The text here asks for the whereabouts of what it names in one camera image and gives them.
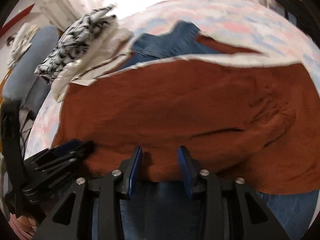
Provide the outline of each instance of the black plastic bracket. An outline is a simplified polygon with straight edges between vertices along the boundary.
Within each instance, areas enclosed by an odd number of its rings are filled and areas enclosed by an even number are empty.
[[[1,105],[2,153],[12,186],[12,191],[5,196],[4,200],[9,211],[16,214],[16,217],[30,213],[37,221],[42,221],[45,214],[40,206],[28,203],[21,192],[27,177],[20,149],[19,108],[20,102],[5,102]]]
[[[204,204],[199,240],[289,240],[273,213],[248,185],[201,170],[185,146],[178,150],[178,161],[187,194]]]
[[[30,203],[39,203],[77,176],[78,164],[93,151],[93,141],[72,140],[61,146],[43,150],[25,160],[28,184],[22,189]]]
[[[98,239],[124,240],[120,199],[130,200],[142,163],[142,149],[103,178],[78,178],[37,229],[33,240],[92,239],[93,200],[99,197]]]

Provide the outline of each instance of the blue jeans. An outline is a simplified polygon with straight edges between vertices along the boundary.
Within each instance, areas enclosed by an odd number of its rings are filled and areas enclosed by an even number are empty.
[[[155,36],[144,33],[131,47],[134,52],[119,68],[135,65],[138,62],[169,58],[186,54],[219,54],[203,44],[196,42],[200,29],[193,23],[179,21],[171,33]]]
[[[318,190],[296,195],[268,195],[258,192],[291,240],[301,239],[312,219]],[[94,204],[92,240],[97,239],[97,211]],[[130,201],[121,200],[125,240],[196,240],[200,225],[200,201],[190,200],[182,182],[138,183]]]

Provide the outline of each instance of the laundry pile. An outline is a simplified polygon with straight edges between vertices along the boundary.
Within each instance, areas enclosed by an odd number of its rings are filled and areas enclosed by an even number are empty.
[[[185,145],[222,177],[295,194],[320,186],[318,124],[319,96],[299,61],[217,42],[180,21],[74,77],[54,145],[94,140],[86,163],[95,175],[142,146],[151,181],[180,179]]]
[[[50,84],[66,64],[83,56],[94,37],[103,28],[112,25],[115,15],[105,16],[114,5],[95,9],[74,22],[62,35],[53,52],[42,62],[35,73]]]
[[[13,69],[22,55],[30,48],[32,45],[31,40],[39,29],[38,25],[30,25],[29,23],[22,25],[12,43],[12,49],[7,61],[9,68]]]

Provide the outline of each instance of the rust-colored towel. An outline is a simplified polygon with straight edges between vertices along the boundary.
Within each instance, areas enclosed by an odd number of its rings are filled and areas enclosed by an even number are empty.
[[[234,68],[200,60],[150,65],[71,84],[54,146],[93,140],[104,174],[145,153],[142,177],[180,179],[177,149],[202,167],[269,194],[320,188],[320,99],[301,64]]]

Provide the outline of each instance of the blue cushion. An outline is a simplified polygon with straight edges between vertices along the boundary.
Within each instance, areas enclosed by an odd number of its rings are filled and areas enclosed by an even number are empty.
[[[2,97],[11,100],[20,100],[22,105],[27,98],[40,98],[44,100],[50,91],[46,82],[39,82],[34,74],[36,67],[42,63],[52,52],[58,42],[58,30],[54,25],[41,28],[31,40],[31,47],[17,63],[8,80],[4,84]],[[39,111],[43,101],[37,101],[36,106],[28,106],[36,113]]]

